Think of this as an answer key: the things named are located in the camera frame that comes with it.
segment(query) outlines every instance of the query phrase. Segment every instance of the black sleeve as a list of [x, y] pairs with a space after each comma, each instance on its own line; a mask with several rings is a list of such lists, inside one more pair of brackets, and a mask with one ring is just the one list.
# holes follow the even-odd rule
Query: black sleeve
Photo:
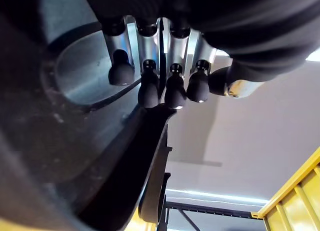
[[232, 80], [268, 81], [320, 46], [320, 0], [190, 0], [191, 26], [227, 52]]

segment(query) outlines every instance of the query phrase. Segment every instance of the ceiling light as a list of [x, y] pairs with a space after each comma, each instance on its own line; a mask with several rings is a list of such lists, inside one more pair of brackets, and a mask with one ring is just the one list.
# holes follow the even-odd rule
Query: ceiling light
[[239, 197], [239, 196], [231, 196], [231, 195], [221, 195], [221, 194], [215, 194], [215, 193], [198, 192], [198, 191], [190, 191], [190, 190], [179, 190], [179, 189], [167, 188], [166, 191], [175, 192], [175, 193], [183, 193], [183, 194], [188, 194], [188, 195], [205, 196], [205, 197], [211, 197], [211, 198], [217, 198], [217, 199], [242, 201], [242, 202], [255, 203], [255, 204], [266, 204], [269, 202], [269, 200], [266, 200], [266, 199], [251, 198], [251, 197]]

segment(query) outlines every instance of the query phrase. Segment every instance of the yellow metal frame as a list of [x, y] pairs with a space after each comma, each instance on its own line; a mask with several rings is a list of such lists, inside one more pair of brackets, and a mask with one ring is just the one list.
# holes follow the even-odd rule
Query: yellow metal frame
[[270, 199], [270, 201], [260, 209], [259, 212], [252, 212], [253, 218], [263, 219], [281, 200], [283, 200], [292, 190], [297, 190], [297, 185], [314, 170], [320, 177], [320, 147], [313, 155], [298, 169], [297, 172], [280, 188], [280, 190]]

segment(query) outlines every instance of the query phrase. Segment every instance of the black rubber fingertip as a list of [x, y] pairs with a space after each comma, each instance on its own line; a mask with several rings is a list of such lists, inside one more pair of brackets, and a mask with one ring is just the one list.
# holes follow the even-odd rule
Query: black rubber fingertip
[[209, 96], [208, 77], [204, 72], [196, 72], [191, 75], [186, 96], [194, 102], [203, 103]]
[[144, 108], [153, 108], [160, 103], [159, 78], [154, 72], [144, 73], [138, 92], [138, 103]]
[[227, 81], [227, 71], [229, 67], [215, 70], [208, 76], [209, 91], [215, 95], [225, 95], [225, 83]]
[[166, 82], [165, 105], [170, 109], [182, 109], [186, 99], [183, 79], [179, 75], [172, 75]]
[[108, 78], [111, 85], [130, 85], [135, 81], [135, 69], [129, 63], [115, 64], [110, 68]]

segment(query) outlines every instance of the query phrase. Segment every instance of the white ceiling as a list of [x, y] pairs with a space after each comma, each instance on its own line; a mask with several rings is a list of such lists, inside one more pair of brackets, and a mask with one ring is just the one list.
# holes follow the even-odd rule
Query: white ceiling
[[[217, 56], [215, 69], [230, 62]], [[270, 199], [320, 144], [319, 68], [307, 61], [243, 99], [188, 100], [169, 122], [167, 189]], [[166, 192], [169, 201], [244, 211], [263, 206], [177, 191]]]

